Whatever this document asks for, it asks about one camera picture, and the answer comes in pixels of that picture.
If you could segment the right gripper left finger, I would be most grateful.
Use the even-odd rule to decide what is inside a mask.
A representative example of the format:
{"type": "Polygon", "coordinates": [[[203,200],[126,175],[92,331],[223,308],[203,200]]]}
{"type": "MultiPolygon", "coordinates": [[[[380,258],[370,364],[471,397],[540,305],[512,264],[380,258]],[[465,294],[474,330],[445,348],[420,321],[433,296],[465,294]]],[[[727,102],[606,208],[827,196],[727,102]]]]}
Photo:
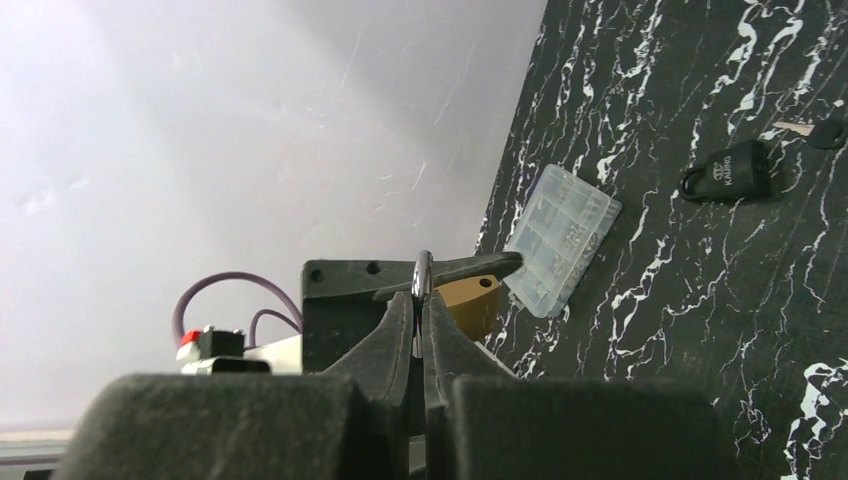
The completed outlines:
{"type": "Polygon", "coordinates": [[[414,301],[315,375],[133,374],[96,397],[57,479],[405,479],[414,301]]]}

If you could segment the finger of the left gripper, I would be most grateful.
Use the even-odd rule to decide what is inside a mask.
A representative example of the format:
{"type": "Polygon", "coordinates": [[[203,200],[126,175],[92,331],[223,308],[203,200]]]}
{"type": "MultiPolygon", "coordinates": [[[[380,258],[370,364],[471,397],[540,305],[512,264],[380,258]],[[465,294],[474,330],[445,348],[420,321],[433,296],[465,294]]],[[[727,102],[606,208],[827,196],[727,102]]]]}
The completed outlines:
{"type": "MultiPolygon", "coordinates": [[[[503,280],[523,265],[517,252],[499,252],[453,260],[432,262],[431,278],[435,286],[457,280],[492,275],[503,280]]],[[[373,261],[372,280],[375,282],[372,299],[389,300],[396,292],[409,292],[413,283],[415,261],[373,261]]]]}

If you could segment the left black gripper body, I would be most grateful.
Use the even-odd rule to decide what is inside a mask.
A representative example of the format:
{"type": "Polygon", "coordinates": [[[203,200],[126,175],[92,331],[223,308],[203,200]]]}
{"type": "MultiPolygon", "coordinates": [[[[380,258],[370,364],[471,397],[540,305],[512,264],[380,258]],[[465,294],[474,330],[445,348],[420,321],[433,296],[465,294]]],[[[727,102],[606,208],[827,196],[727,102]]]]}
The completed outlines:
{"type": "Polygon", "coordinates": [[[306,373],[386,373],[395,363],[419,373],[423,361],[401,348],[405,336],[368,338],[381,324],[398,292],[419,300],[424,270],[414,261],[311,260],[302,275],[306,373]]]}

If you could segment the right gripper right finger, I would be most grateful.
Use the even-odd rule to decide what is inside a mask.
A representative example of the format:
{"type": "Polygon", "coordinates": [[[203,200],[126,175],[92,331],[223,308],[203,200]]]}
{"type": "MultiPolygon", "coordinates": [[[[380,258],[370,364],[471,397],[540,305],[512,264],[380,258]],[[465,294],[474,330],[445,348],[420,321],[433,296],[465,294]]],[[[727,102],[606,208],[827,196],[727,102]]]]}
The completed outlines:
{"type": "Polygon", "coordinates": [[[667,380],[520,380],[422,306],[430,479],[732,479],[701,392],[667,380]]]}

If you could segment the small brass padlock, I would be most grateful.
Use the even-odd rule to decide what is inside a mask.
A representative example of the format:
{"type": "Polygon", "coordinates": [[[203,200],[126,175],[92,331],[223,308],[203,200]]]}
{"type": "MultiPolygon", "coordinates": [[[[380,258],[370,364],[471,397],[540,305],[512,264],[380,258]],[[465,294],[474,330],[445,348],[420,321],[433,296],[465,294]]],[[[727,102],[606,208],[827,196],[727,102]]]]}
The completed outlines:
{"type": "Polygon", "coordinates": [[[411,283],[414,358],[423,357],[423,309],[434,291],[442,296],[458,328],[474,342],[481,342],[493,331],[499,308],[500,282],[494,276],[469,277],[435,287],[432,267],[432,254],[422,251],[415,262],[411,283]]]}

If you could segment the black padlock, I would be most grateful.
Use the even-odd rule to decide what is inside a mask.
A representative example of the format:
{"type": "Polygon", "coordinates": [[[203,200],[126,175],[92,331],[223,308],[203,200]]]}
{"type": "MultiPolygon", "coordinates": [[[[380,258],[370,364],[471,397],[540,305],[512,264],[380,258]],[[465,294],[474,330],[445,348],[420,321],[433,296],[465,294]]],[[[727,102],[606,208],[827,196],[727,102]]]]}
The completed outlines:
{"type": "Polygon", "coordinates": [[[709,154],[680,175],[678,192],[695,203],[766,198],[770,194],[767,154],[766,145],[755,139],[709,154]]]}

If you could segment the black-headed padlock key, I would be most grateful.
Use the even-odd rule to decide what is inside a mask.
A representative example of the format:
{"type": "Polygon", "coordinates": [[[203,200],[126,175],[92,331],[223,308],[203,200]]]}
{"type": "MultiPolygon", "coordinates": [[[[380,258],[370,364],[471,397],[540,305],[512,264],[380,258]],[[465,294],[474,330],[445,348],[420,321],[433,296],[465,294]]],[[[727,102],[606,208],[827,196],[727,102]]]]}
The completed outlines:
{"type": "Polygon", "coordinates": [[[779,121],[773,126],[805,137],[808,145],[819,150],[838,150],[847,141],[847,122],[840,118],[830,117],[815,124],[779,121]]]}

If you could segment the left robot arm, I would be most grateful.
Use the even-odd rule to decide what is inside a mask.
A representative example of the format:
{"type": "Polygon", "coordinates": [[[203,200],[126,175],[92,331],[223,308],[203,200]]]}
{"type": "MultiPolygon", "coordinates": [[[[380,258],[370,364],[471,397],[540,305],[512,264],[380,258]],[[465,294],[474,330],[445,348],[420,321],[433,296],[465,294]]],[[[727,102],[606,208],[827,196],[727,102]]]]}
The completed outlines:
{"type": "MultiPolygon", "coordinates": [[[[459,329],[477,345],[494,329],[501,281],[522,264],[516,252],[433,263],[436,291],[459,329]]],[[[301,285],[304,332],[250,349],[246,356],[268,362],[275,374],[326,370],[377,327],[396,292],[411,289],[414,265],[388,260],[308,261],[301,285]]]]}

